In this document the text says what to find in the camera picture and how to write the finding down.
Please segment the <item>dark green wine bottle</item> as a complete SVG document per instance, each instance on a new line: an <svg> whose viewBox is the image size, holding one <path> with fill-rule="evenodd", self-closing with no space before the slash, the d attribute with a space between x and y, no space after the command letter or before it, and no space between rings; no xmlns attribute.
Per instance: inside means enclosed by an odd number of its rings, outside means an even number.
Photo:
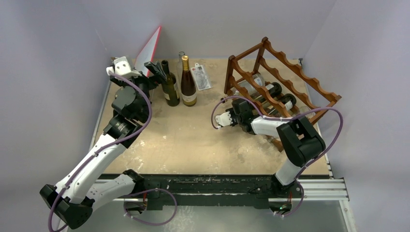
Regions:
<svg viewBox="0 0 410 232"><path fill-rule="evenodd" d="M161 61L161 67L166 76L166 82L162 84L165 100L169 106L177 106L180 103L180 97L177 89L176 77L169 70L169 62Z"/></svg>

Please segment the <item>gold capped red wine bottle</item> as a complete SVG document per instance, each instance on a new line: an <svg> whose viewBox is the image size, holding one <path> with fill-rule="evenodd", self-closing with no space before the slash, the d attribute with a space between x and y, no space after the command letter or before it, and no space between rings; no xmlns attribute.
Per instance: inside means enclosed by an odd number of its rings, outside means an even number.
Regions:
<svg viewBox="0 0 410 232"><path fill-rule="evenodd" d="M181 76L181 94L183 103L188 106L194 106L197 103L197 94L194 78L190 71L189 57L184 55L182 60L182 76Z"/></svg>

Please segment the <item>silver capped bottle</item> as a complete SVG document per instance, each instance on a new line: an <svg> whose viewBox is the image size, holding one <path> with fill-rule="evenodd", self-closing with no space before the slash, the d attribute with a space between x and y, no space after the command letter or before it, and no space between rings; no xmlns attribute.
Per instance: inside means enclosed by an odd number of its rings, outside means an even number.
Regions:
<svg viewBox="0 0 410 232"><path fill-rule="evenodd" d="M277 83L277 82L273 82L273 83L271 83L271 84L268 84L268 85L266 85L265 87L266 87L266 89L268 90L268 93L269 93L269 95L270 95L272 98L275 98L276 96L278 96L279 94L282 93L282 87L281 87L281 85L280 85L279 83ZM266 98L265 98L264 96L262 96L261 94L259 94L259 95L255 98L255 100L258 101L258 102L260 102L260 103L263 103L263 102L266 101Z"/></svg>
<svg viewBox="0 0 410 232"><path fill-rule="evenodd" d="M290 93L285 94L284 96L282 96L279 99L279 101L284 104L287 112L290 111L293 108L293 106L296 105L296 102L297 102L296 97L293 94L290 94ZM277 109L275 109L274 107L266 108L266 110L267 110L266 112L271 116L274 116L274 117L282 116L282 114Z"/></svg>

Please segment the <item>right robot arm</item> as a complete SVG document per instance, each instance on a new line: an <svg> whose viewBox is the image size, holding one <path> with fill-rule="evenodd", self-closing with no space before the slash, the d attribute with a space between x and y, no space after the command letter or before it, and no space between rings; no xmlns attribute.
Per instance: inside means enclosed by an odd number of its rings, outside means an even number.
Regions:
<svg viewBox="0 0 410 232"><path fill-rule="evenodd" d="M293 118L272 118L254 113L255 106L244 98L232 101L232 107L216 115L219 127L239 125L252 135L266 135L279 138L286 154L286 160L273 175L271 190L279 197L291 189L292 184L307 163L317 158L325 149L323 138L310 121L302 116Z"/></svg>

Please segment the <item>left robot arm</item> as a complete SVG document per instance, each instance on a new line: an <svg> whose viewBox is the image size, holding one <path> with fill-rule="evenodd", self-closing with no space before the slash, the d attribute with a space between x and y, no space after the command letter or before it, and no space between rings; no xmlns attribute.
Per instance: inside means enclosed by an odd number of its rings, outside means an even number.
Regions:
<svg viewBox="0 0 410 232"><path fill-rule="evenodd" d="M103 171L124 153L150 123L153 113L149 92L166 81L159 62L148 61L145 67L151 72L146 76L132 70L121 72L127 62L118 58L106 69L111 81L121 86L119 96L112 107L114 115L104 128L93 148L62 180L54 185L46 184L40 196L49 207L47 226L53 231L53 217L64 222L65 227L77 229L92 212L121 196L140 197L149 189L137 172L126 170L117 178L94 187Z"/></svg>

